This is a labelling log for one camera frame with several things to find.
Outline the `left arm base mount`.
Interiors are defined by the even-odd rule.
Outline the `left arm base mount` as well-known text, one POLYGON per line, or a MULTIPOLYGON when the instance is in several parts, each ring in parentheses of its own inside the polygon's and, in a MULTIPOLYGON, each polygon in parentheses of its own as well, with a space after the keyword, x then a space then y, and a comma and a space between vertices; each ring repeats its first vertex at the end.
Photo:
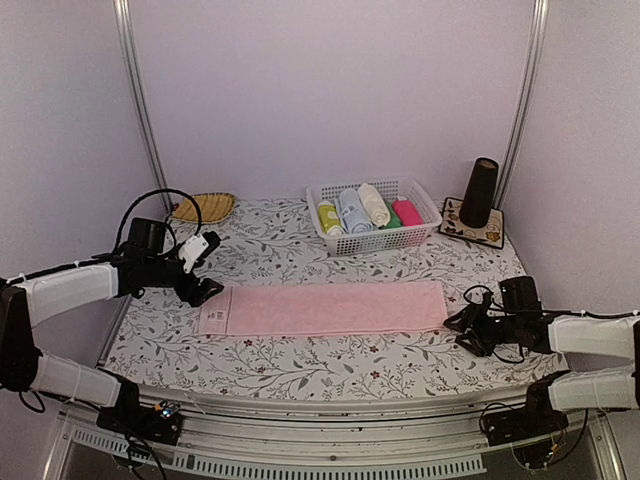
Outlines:
POLYGON ((153 406, 143 406, 134 400, 130 405, 101 407, 96 424, 112 432, 176 446, 183 422, 181 405, 177 402, 163 400, 153 406))

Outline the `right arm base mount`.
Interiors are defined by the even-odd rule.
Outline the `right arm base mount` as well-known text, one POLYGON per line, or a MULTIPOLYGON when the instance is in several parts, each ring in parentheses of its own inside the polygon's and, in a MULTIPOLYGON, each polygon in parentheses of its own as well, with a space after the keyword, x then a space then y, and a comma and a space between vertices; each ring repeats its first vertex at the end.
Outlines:
POLYGON ((480 431, 490 446, 524 441, 560 432, 569 426, 567 415, 550 407, 501 404, 502 410, 484 411, 479 419, 480 431))

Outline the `cream white towel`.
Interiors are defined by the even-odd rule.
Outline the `cream white towel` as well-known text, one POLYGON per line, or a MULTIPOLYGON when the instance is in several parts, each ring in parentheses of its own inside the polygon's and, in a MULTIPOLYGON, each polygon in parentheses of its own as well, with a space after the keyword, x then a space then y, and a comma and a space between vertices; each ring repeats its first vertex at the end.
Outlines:
POLYGON ((357 189, 360 202, 376 227, 381 227, 389 222, 389 213, 383 197, 371 184, 363 183, 357 189))

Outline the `pink towel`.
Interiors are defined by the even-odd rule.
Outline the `pink towel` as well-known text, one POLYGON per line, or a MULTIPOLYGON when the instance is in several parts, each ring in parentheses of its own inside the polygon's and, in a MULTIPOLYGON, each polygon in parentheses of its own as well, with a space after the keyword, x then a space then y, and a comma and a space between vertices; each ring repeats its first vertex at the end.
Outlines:
POLYGON ((200 309, 198 333, 335 336, 427 332, 447 318, 438 281, 236 286, 200 309))

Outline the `white plastic basket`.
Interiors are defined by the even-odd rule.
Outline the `white plastic basket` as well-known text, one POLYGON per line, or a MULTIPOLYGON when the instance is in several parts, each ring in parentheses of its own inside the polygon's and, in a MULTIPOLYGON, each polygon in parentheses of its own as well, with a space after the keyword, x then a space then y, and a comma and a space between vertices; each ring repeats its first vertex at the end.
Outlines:
POLYGON ((442 223, 434 201, 410 177, 311 186, 306 198, 333 256, 419 245, 442 223))

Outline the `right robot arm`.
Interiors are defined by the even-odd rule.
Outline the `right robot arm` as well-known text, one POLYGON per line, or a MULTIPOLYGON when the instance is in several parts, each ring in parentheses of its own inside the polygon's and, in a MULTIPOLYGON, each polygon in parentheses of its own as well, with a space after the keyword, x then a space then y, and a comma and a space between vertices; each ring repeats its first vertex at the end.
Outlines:
POLYGON ((497 346, 514 344, 533 353, 589 354, 617 357, 625 365, 589 372, 561 370, 534 383, 520 408, 486 413, 480 429, 499 445, 554 433, 568 426, 567 414, 591 409, 636 410, 639 407, 639 314, 602 315, 588 311, 546 310, 530 276, 499 284, 501 305, 485 288, 480 302, 445 320, 456 344, 477 357, 494 355, 497 346))

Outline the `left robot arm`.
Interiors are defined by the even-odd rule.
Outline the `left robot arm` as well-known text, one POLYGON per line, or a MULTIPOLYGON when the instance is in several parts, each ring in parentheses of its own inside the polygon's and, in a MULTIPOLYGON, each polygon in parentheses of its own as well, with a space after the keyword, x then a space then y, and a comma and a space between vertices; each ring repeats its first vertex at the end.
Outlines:
POLYGON ((220 283, 194 273, 221 243, 216 233, 204 230, 201 214, 195 233, 180 241, 167 222, 132 213, 123 214, 109 252, 2 280, 1 387, 85 403, 109 414, 126 433, 138 434, 149 415, 137 384, 46 354, 32 333, 60 314, 94 302, 140 298, 149 288, 169 288, 192 307, 223 291, 220 283))

